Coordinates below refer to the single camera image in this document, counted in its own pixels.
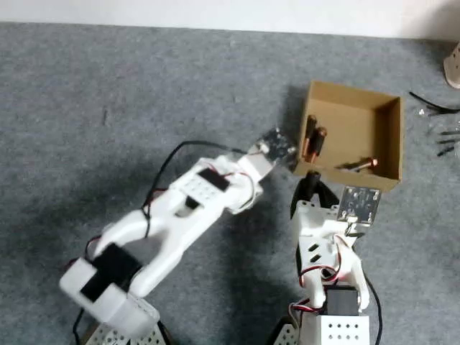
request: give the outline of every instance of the black wire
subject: black wire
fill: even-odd
[[[412,91],[409,91],[409,94],[412,97],[418,99],[419,101],[422,101],[423,103],[428,104],[429,106],[431,106],[430,108],[440,111],[441,113],[439,115],[441,115],[441,114],[454,114],[454,113],[458,113],[460,111],[460,109],[446,108],[445,106],[439,106],[438,104],[434,104],[433,102],[430,102],[429,100],[424,99],[423,97],[413,93]]]
[[[377,315],[379,318],[379,331],[377,332],[377,338],[375,339],[375,345],[380,344],[380,339],[382,338],[382,332],[383,332],[383,317],[382,317],[382,304],[380,303],[379,296],[377,294],[377,291],[375,290],[374,286],[372,285],[371,281],[366,275],[366,272],[363,270],[364,273],[364,279],[366,280],[368,286],[370,287],[372,294],[374,295],[375,303],[377,304]]]
[[[166,170],[166,167],[167,165],[170,163],[171,159],[174,157],[174,155],[184,146],[187,146],[187,145],[202,145],[202,146],[209,146],[209,147],[216,147],[218,149],[221,149],[221,150],[226,150],[226,151],[230,151],[230,152],[235,152],[235,153],[240,153],[242,155],[245,155],[246,154],[246,151],[243,151],[242,149],[237,149],[237,148],[234,148],[234,147],[229,147],[229,146],[226,146],[226,145],[222,145],[222,144],[217,144],[215,142],[208,142],[206,140],[187,140],[187,141],[184,141],[184,142],[181,142],[178,146],[176,146],[176,148],[171,151],[171,153],[166,157],[166,160],[163,162],[162,166],[160,167],[160,169],[158,170],[155,178],[153,179],[153,184],[152,184],[152,187],[150,187],[149,189],[149,193],[147,194],[146,198],[145,198],[145,201],[144,201],[144,204],[142,205],[142,208],[144,208],[145,206],[149,205],[150,203],[150,198],[152,197],[152,194],[154,193],[155,189],[157,189],[157,186],[158,186],[158,183],[160,181],[160,178],[161,178],[161,175],[164,173],[164,171]],[[144,235],[144,238],[147,238],[149,236],[149,232],[150,232],[150,207],[148,207],[147,209],[147,212],[144,212],[144,215],[147,219],[147,230],[145,232],[145,235]]]
[[[442,151],[438,152],[437,156],[438,157],[444,156],[446,153],[452,152],[454,150],[455,150],[455,146],[446,147]]]
[[[85,312],[85,310],[83,308],[80,308],[80,312],[78,312],[78,316],[77,316],[77,318],[75,320],[75,323],[73,324],[73,327],[72,327],[73,336],[75,337],[75,343],[77,345],[81,345],[80,336],[78,335],[77,328],[78,328],[78,324],[80,323],[84,312]]]

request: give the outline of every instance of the white wall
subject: white wall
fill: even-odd
[[[0,21],[460,40],[460,0],[0,0]]]

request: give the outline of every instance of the open cardboard box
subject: open cardboard box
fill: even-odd
[[[403,109],[400,97],[312,81],[300,128],[294,173],[305,175],[309,170],[316,170],[344,185],[382,191],[393,189],[401,181],[403,171]],[[314,164],[301,157],[309,114],[315,115],[317,126],[327,128],[328,132]],[[361,172],[337,168],[366,157],[377,158],[378,166]]]

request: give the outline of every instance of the metal plate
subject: metal plate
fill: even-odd
[[[273,345],[297,345],[299,332],[290,323],[286,323],[277,335]]]
[[[340,201],[337,220],[371,225],[377,213],[381,194],[379,189],[346,186]]]
[[[162,332],[158,325],[155,325],[152,333],[148,336],[139,339],[129,339],[119,332],[110,329],[105,325],[99,325],[98,328],[91,334],[85,345],[127,345],[130,341],[131,345],[168,345],[166,339],[163,338]]]

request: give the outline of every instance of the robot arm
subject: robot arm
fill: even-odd
[[[294,194],[291,217],[297,247],[299,283],[305,288],[305,304],[294,304],[301,311],[300,345],[369,345],[369,317],[362,311],[369,305],[369,289],[361,260],[352,246],[362,234],[357,225],[372,224],[380,191],[347,186],[338,198],[309,172]],[[318,194],[320,203],[313,203]],[[285,325],[285,331],[291,325]]]
[[[102,233],[94,256],[80,258],[60,286],[101,323],[137,338],[160,315],[143,297],[178,264],[184,251],[228,209],[239,213],[262,194],[259,181],[295,151],[278,129],[264,135],[238,161],[201,158],[144,210],[128,213]],[[156,236],[160,251],[145,266],[122,247]]]

